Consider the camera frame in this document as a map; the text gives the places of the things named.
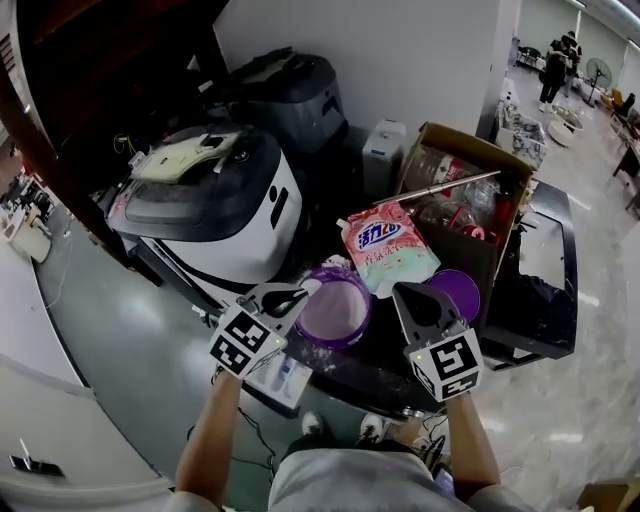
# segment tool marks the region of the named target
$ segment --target gray shirt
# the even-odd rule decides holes
[[[445,494],[415,455],[365,450],[294,453],[280,465],[269,495],[270,512],[472,510],[533,512],[500,485],[482,489],[465,505]],[[217,512],[217,508],[199,496],[176,493],[165,512]]]

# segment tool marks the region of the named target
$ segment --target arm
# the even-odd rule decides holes
[[[451,470],[456,496],[466,502],[484,487],[500,483],[498,463],[469,393],[447,401]]]
[[[242,382],[227,372],[216,378],[176,473],[176,490],[202,496],[222,510]]]

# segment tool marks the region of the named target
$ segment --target phone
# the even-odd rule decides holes
[[[449,466],[443,462],[439,462],[433,470],[433,481],[440,489],[446,492],[449,496],[455,497],[455,491],[453,489],[453,475]]]

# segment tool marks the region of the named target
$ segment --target pink pouch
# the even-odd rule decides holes
[[[395,283],[422,283],[440,266],[398,203],[351,215],[342,240],[367,288],[380,299],[391,295]]]

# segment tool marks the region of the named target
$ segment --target metal rod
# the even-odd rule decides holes
[[[376,201],[373,204],[378,206],[380,204],[391,203],[392,201],[401,202],[408,201],[409,199],[416,199],[422,196],[429,196],[437,194],[438,192],[442,192],[443,190],[459,187],[460,185],[466,185],[467,183],[473,183],[474,181],[480,181],[485,178],[489,178],[490,176],[500,174],[501,172],[502,171],[490,171],[482,174],[476,174],[475,176],[460,178],[459,180],[447,181],[446,183],[438,183],[437,185],[431,185],[430,187],[423,188],[421,190],[414,190],[413,192],[406,192],[405,194],[389,197],[387,199],[381,199],[380,201]]]

